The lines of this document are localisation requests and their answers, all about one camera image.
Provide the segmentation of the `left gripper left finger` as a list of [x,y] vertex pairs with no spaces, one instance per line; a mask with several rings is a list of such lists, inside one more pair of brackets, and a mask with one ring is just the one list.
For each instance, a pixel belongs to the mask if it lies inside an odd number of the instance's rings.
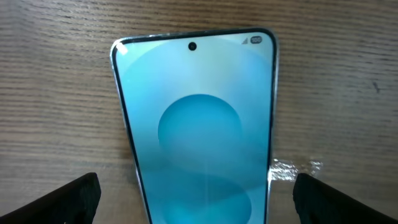
[[89,172],[47,195],[1,217],[3,224],[92,224],[101,198],[95,172]]

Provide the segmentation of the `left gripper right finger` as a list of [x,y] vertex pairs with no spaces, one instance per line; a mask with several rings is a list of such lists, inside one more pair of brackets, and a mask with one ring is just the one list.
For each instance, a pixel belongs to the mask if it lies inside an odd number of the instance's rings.
[[301,224],[397,224],[393,219],[305,173],[293,189]]

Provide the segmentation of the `turquoise screen Galaxy smartphone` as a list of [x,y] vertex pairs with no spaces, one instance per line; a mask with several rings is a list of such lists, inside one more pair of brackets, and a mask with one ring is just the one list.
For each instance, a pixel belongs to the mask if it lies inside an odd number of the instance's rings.
[[279,43],[263,27],[109,52],[148,223],[267,223]]

